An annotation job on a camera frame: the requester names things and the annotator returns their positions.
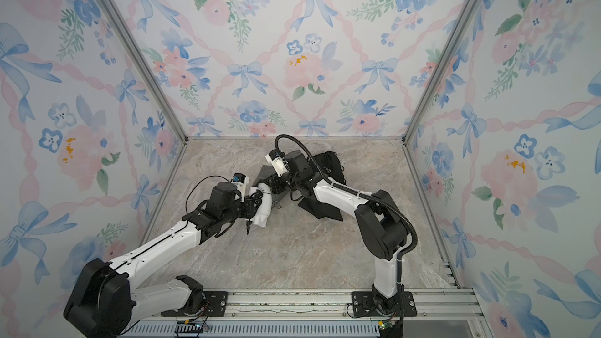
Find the grey fabric drawstring pouch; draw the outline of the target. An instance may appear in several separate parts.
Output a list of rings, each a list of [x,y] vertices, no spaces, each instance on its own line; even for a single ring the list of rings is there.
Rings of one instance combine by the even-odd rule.
[[[271,194],[274,195],[280,195],[293,190],[290,184],[290,173],[284,172],[282,175],[278,175],[275,169],[268,165],[261,167],[257,178],[253,182],[254,187],[258,187],[260,184],[265,184],[269,187]]]

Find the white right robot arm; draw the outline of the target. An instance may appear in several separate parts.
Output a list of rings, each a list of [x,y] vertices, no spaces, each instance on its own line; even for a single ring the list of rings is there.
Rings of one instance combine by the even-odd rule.
[[[380,300],[395,297],[401,289],[398,255],[408,229],[390,194],[383,190],[369,194],[346,186],[344,167],[331,151],[310,158],[297,150],[284,156],[283,165],[286,183],[301,194],[300,208],[317,219],[341,222],[344,213],[355,218],[362,241],[374,256],[372,292]]]

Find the white hair dryer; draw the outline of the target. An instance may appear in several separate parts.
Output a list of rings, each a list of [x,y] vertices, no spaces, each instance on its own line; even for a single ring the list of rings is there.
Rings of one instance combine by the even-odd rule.
[[[272,190],[264,183],[250,188],[251,195],[261,194],[259,205],[255,208],[254,216],[251,221],[254,225],[265,228],[267,220],[272,212]]]

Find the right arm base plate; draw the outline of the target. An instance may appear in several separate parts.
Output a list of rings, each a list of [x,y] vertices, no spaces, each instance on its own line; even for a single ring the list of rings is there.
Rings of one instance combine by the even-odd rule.
[[[364,317],[402,317],[417,316],[416,302],[410,292],[402,291],[391,298],[385,298],[376,291],[351,292],[353,318]]]

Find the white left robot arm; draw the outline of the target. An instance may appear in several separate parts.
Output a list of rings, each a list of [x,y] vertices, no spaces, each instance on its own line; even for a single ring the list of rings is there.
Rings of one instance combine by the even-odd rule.
[[[166,311],[197,316],[208,307],[203,286],[189,275],[145,287],[154,272],[211,238],[223,235],[243,219],[252,222],[270,207],[265,184],[247,189],[220,182],[208,199],[172,228],[129,253],[110,261],[94,259],[82,269],[64,308],[64,318],[86,337],[118,337],[136,323]]]

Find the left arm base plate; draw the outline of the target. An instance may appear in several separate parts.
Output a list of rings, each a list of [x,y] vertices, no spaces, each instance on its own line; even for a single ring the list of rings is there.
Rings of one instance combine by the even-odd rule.
[[[223,317],[228,297],[229,294],[225,291],[204,291],[203,295],[197,294],[183,308],[161,312],[161,317]]]

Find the plain black drawstring pouch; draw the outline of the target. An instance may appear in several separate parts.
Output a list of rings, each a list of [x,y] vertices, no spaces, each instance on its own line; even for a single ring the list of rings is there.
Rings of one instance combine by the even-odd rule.
[[[343,185],[346,184],[346,179],[344,177],[344,167],[342,166],[337,153],[333,151],[320,153],[316,156],[316,160],[321,169],[330,178]]]

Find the black pouch with gold logo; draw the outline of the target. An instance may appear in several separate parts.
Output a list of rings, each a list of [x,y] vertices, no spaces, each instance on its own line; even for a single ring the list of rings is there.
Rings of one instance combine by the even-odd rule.
[[[339,208],[331,204],[318,201],[316,195],[303,197],[298,206],[317,219],[328,218],[338,222],[342,222],[344,220]]]

